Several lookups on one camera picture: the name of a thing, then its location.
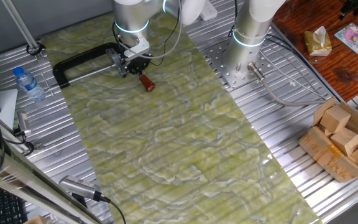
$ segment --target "green mat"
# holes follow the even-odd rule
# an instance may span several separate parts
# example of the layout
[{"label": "green mat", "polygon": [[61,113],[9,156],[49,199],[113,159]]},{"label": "green mat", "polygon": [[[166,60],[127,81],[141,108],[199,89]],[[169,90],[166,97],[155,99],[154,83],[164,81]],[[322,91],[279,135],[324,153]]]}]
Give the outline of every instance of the green mat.
[{"label": "green mat", "polygon": [[[150,20],[154,55],[175,22]],[[112,23],[107,15],[44,37],[52,66],[114,42]],[[100,57],[67,77],[110,63]],[[146,75],[152,93],[114,69],[63,90],[103,193],[128,224],[321,223],[186,34]]]}]

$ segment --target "colorful card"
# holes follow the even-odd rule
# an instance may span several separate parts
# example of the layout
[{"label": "colorful card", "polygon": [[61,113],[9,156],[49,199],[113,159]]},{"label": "colorful card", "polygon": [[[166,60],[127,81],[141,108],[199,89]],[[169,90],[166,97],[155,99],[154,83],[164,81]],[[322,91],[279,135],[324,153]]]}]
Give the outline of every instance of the colorful card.
[{"label": "colorful card", "polygon": [[358,27],[356,25],[349,24],[335,36],[358,54]]}]

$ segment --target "blue led ring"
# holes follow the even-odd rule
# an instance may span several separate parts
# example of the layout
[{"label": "blue led ring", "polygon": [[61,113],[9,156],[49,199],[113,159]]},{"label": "blue led ring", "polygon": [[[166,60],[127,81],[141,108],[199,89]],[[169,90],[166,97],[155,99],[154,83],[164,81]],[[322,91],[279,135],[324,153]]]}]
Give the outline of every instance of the blue led ring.
[{"label": "blue led ring", "polygon": [[142,32],[144,29],[146,29],[147,25],[149,24],[149,21],[146,22],[146,25],[143,26],[143,28],[139,29],[139,30],[125,30],[124,28],[120,27],[118,25],[118,23],[116,22],[116,26],[118,27],[119,30],[123,31],[123,32],[127,32],[127,33],[130,33],[130,34],[135,34],[135,33],[138,33],[138,32]]},{"label": "blue led ring", "polygon": [[165,13],[167,13],[165,10],[166,3],[167,3],[167,0],[164,0],[164,2],[162,3],[162,11],[164,11]]},{"label": "blue led ring", "polygon": [[259,44],[253,44],[253,45],[251,45],[251,44],[245,44],[245,43],[241,42],[239,39],[237,39],[237,37],[236,37],[236,35],[234,34],[234,32],[233,32],[233,37],[234,37],[234,40],[237,41],[237,43],[243,45],[244,47],[257,47],[257,46],[261,45],[261,44],[265,41],[265,39],[264,39],[264,40],[261,41],[261,43],[259,43]]}]

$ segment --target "red handle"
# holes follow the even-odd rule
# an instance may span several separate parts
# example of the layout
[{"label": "red handle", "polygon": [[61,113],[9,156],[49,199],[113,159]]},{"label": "red handle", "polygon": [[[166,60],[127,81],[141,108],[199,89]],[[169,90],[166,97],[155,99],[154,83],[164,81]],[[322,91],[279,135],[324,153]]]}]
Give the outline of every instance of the red handle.
[{"label": "red handle", "polygon": [[147,76],[141,75],[139,77],[139,80],[142,82],[142,84],[143,84],[144,88],[146,89],[147,93],[150,93],[151,91],[154,90],[155,84],[154,84],[154,82],[149,80],[149,78],[147,78]]}]

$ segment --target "wooden table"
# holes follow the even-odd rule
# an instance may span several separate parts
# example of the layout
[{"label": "wooden table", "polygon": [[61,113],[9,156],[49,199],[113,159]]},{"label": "wooden table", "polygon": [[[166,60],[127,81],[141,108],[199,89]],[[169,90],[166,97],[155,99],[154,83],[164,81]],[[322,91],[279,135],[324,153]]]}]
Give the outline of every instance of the wooden table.
[{"label": "wooden table", "polygon": [[[349,101],[358,95],[358,55],[334,34],[351,22],[358,26],[358,16],[352,13],[339,20],[342,6],[339,0],[291,0],[278,10],[273,22],[339,95]],[[321,26],[329,34],[333,51],[327,57],[309,56],[303,33],[314,32]]]}]

